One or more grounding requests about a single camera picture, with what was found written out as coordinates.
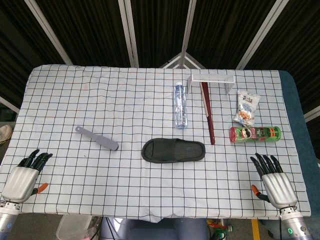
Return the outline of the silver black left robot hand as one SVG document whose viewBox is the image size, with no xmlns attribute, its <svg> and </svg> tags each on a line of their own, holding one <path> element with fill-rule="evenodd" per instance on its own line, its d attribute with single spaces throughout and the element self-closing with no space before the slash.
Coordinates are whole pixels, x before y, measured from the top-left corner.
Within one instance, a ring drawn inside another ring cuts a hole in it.
<svg viewBox="0 0 320 240">
<path fill-rule="evenodd" d="M 22 204 L 30 196 L 39 194 L 48 187 L 49 184 L 46 182 L 35 187 L 38 176 L 53 156 L 51 153 L 39 153 L 39 151 L 39 149 L 34 150 L 13 168 L 1 193 L 5 202 Z"/>
</svg>

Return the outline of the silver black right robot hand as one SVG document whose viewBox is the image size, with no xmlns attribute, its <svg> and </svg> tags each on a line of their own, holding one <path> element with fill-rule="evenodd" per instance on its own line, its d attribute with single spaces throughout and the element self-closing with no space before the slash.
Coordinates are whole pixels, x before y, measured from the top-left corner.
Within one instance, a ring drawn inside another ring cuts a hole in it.
<svg viewBox="0 0 320 240">
<path fill-rule="evenodd" d="M 262 194 L 255 185 L 252 185 L 253 194 L 280 210 L 294 207 L 298 198 L 278 159 L 273 155 L 255 153 L 255 156 L 251 156 L 250 160 L 254 164 L 266 191 L 266 194 Z"/>
</svg>

